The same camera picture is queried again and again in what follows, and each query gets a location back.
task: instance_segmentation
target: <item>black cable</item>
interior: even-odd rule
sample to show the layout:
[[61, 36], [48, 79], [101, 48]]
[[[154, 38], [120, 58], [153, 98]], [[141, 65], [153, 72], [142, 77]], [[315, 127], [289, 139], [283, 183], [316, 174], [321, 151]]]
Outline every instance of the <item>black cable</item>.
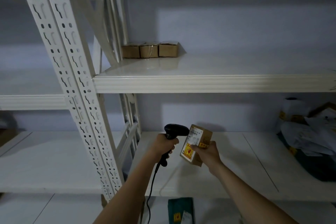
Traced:
[[151, 198], [151, 195], [152, 195], [153, 183], [154, 183], [155, 175], [156, 175], [156, 173], [159, 170], [159, 167], [160, 167], [160, 163], [158, 163], [156, 165], [156, 167], [155, 167], [155, 171], [154, 171], [154, 175], [153, 175], [153, 180], [152, 180], [152, 185], [150, 186], [150, 192], [149, 192], [149, 196], [148, 196], [148, 199], [147, 199], [147, 208], [148, 208], [148, 212], [149, 212], [149, 219], [148, 219], [147, 224], [149, 224], [149, 221], [151, 220], [151, 210], [149, 208], [148, 201], [149, 201], [149, 199]]

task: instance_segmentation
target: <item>perforated upright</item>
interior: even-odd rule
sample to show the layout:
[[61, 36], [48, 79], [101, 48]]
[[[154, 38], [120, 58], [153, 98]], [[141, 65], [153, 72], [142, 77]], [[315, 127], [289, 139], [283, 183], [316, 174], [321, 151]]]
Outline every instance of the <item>perforated upright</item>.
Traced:
[[[84, 87], [84, 83], [87, 83], [87, 87], [85, 88], [87, 92], [90, 92], [90, 89], [93, 87], [90, 87], [88, 80], [84, 80], [82, 77], [79, 76], [76, 78], [74, 76], [72, 67], [74, 64], [78, 64], [81, 68], [76, 69], [76, 73], [82, 74], [85, 74], [86, 71], [89, 73], [89, 69], [82, 67], [82, 64], [85, 64], [85, 59], [81, 59], [81, 56], [83, 55], [81, 54], [82, 52], [77, 52], [77, 50], [79, 50], [79, 48], [81, 47], [79, 45], [70, 46], [70, 44], [65, 47], [63, 39], [61, 37], [62, 34], [63, 37], [69, 37], [69, 39], [75, 41], [75, 33], [72, 34], [71, 29], [76, 28], [76, 23], [74, 22], [74, 20], [65, 21], [67, 23], [66, 26], [70, 30], [60, 32], [49, 0], [27, 0], [27, 2], [41, 34], [41, 38], [44, 42], [47, 53], [52, 61], [58, 80], [61, 84], [62, 90], [65, 95], [66, 106], [68, 107], [73, 117], [73, 120], [76, 122], [79, 133], [87, 150], [88, 157], [91, 160], [93, 167], [97, 171], [97, 179], [100, 179], [101, 181], [102, 192], [105, 198], [109, 200], [110, 197], [113, 196], [114, 191], [116, 191], [117, 189], [113, 190], [111, 188], [112, 184], [110, 181], [110, 176], [108, 175], [108, 173], [111, 173], [111, 171], [107, 171], [104, 165], [104, 162], [107, 161], [107, 156], [109, 157], [111, 167], [116, 170], [117, 168], [110, 148], [102, 148], [102, 152], [100, 152], [99, 145], [96, 140], [96, 134], [99, 135], [99, 143], [101, 145], [105, 145], [107, 144], [108, 138], [111, 139], [111, 137], [109, 137], [110, 133], [103, 132], [103, 125], [97, 126], [95, 128], [91, 126], [89, 114], [86, 111], [85, 106], [85, 103], [88, 104], [89, 102], [90, 109], [95, 110], [95, 112], [90, 112], [91, 118], [95, 116], [95, 119], [97, 119], [98, 123], [104, 123], [100, 111], [96, 110], [99, 109], [98, 99], [96, 97], [96, 94], [93, 92], [88, 96], [84, 95], [84, 99], [82, 98], [80, 88], [78, 87], [77, 82], [79, 81], [80, 83], [82, 83], [82, 87]], [[67, 9], [65, 7], [65, 5], [67, 5], [67, 2], [60, 2], [59, 5], [63, 9]], [[75, 52], [78, 53], [77, 56], [70, 56], [73, 59], [73, 64], [70, 64], [67, 55], [67, 51], [70, 50], [75, 50]], [[118, 176], [117, 171], [113, 172], [112, 178], [121, 180]]]
[[80, 94], [88, 112], [93, 133], [91, 133], [88, 124], [80, 126], [80, 130], [84, 134], [89, 133], [90, 139], [98, 142], [98, 147], [107, 169], [107, 176], [111, 181], [113, 193], [116, 193], [124, 183], [124, 179], [121, 165], [118, 164], [119, 159], [116, 154], [105, 107], [92, 82], [95, 70], [85, 35], [81, 31], [78, 22], [78, 14], [81, 10], [76, 0], [50, 0], [50, 3], [80, 89]]

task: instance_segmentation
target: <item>hand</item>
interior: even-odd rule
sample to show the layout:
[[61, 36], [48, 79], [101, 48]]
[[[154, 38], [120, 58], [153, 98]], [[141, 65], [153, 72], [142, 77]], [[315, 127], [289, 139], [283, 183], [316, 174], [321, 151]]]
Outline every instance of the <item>hand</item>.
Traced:
[[219, 152], [217, 150], [216, 142], [210, 141], [210, 145], [207, 149], [201, 149], [196, 145], [191, 145], [191, 149], [198, 153], [201, 160], [209, 168], [210, 173], [217, 177], [217, 170], [220, 165], [223, 165]]
[[178, 144], [179, 140], [177, 138], [168, 140], [165, 134], [158, 134], [155, 141], [148, 150], [148, 154], [152, 155], [155, 163], [158, 163], [161, 159], [161, 156], [166, 152], [171, 154], [175, 149], [175, 144]]

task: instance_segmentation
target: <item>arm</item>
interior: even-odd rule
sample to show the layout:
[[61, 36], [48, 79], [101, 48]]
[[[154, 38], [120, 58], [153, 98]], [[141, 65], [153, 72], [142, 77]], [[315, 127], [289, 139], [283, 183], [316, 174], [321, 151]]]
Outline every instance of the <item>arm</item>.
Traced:
[[211, 141], [210, 146], [206, 150], [195, 145], [192, 145], [191, 147], [208, 166], [210, 173], [220, 180], [221, 184], [236, 204], [241, 215], [248, 223], [297, 223], [282, 209], [260, 195], [235, 175], [234, 172], [227, 168], [219, 157], [215, 141]]
[[164, 134], [158, 134], [153, 145], [145, 153], [125, 184], [121, 186], [93, 224], [137, 223], [154, 165], [160, 161], [162, 154], [174, 150], [174, 145], [177, 143], [179, 143], [177, 138], [167, 140]]

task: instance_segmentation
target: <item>gray wall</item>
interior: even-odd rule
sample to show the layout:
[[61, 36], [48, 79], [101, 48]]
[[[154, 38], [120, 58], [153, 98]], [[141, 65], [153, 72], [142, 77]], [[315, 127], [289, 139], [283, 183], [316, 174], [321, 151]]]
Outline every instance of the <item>gray wall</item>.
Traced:
[[[131, 41], [178, 40], [183, 51], [194, 55], [336, 49], [336, 0], [124, 1]], [[23, 66], [51, 67], [40, 59], [46, 56], [43, 47], [38, 47], [38, 54], [25, 55], [29, 46], [42, 44], [37, 39], [17, 37], [7, 48], [21, 53]], [[7, 56], [6, 62], [13, 62], [13, 57]], [[312, 107], [336, 100], [335, 93], [138, 94], [138, 102], [144, 131], [160, 131], [167, 123], [194, 123], [213, 131], [269, 131], [287, 96], [298, 96]], [[118, 96], [106, 94], [105, 99], [111, 128], [120, 130]], [[28, 130], [76, 130], [68, 111], [14, 115], [19, 127]]]

